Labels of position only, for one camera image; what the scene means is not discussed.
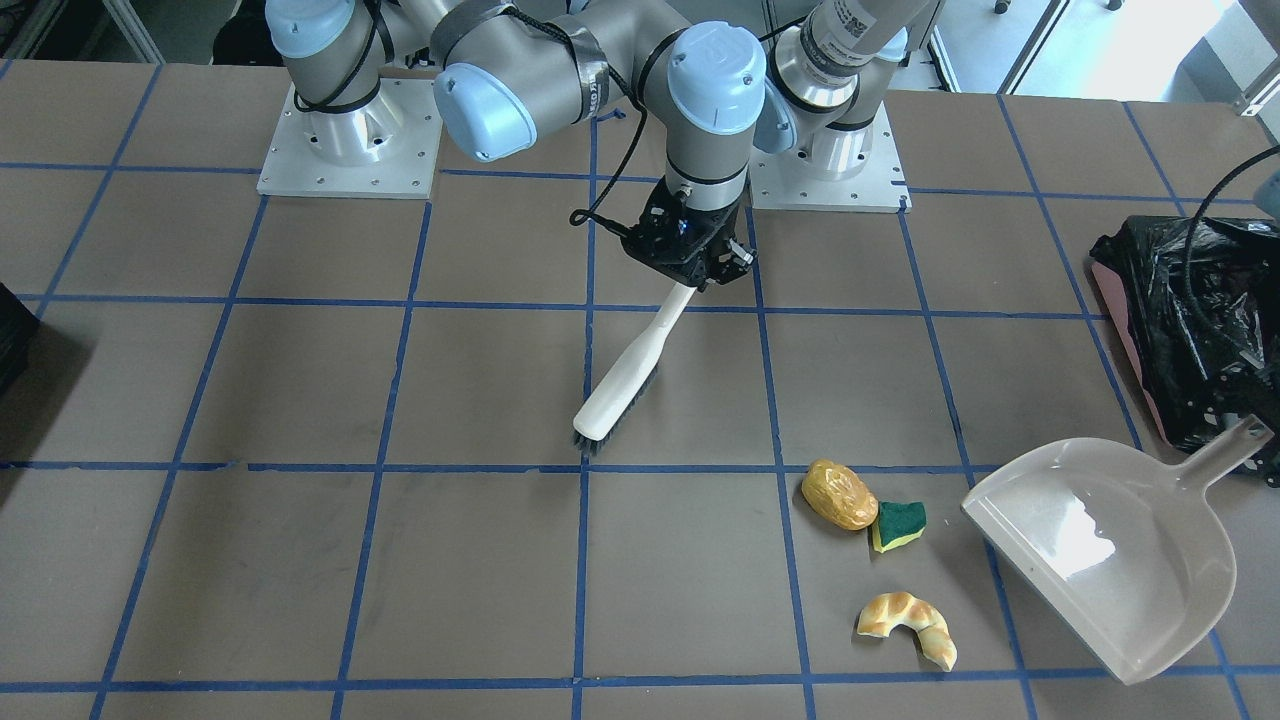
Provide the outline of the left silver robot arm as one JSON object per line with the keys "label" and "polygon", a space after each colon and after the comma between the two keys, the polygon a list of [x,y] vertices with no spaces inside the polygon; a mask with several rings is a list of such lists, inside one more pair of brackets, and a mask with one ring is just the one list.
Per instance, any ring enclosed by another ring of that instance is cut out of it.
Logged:
{"label": "left silver robot arm", "polygon": [[820,181],[860,174],[897,69],[934,27],[942,1],[820,1],[765,42],[765,105],[754,149]]}

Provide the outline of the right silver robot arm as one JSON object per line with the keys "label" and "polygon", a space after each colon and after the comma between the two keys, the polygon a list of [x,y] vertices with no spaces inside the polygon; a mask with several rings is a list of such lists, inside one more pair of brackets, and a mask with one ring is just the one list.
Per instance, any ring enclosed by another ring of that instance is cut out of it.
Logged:
{"label": "right silver robot arm", "polygon": [[664,174],[631,225],[596,206],[571,223],[695,290],[755,264],[735,228],[771,82],[742,27],[664,1],[549,20],[513,1],[269,1],[265,26],[291,76],[276,140],[300,146],[301,193],[422,197],[442,132],[497,161],[626,101],[663,124]]}

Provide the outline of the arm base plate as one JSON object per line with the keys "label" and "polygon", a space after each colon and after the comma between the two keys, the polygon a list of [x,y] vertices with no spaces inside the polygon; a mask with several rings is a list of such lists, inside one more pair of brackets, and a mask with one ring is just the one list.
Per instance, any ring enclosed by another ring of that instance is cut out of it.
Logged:
{"label": "arm base plate", "polygon": [[428,200],[442,137],[433,79],[384,78],[346,114],[302,113],[285,96],[256,190],[266,196]]}
{"label": "arm base plate", "polygon": [[749,168],[758,210],[906,213],[913,209],[887,108],[861,129],[819,128],[792,150],[755,150]]}

